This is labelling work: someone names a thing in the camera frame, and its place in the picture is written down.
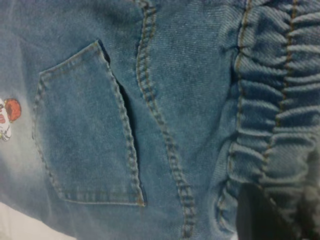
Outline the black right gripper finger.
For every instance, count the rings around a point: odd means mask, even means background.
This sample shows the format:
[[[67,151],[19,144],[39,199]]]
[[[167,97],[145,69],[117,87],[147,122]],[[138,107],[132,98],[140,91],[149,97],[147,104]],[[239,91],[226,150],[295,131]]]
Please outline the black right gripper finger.
[[[297,240],[277,207],[255,184],[245,183],[238,195],[236,232],[239,240]]]

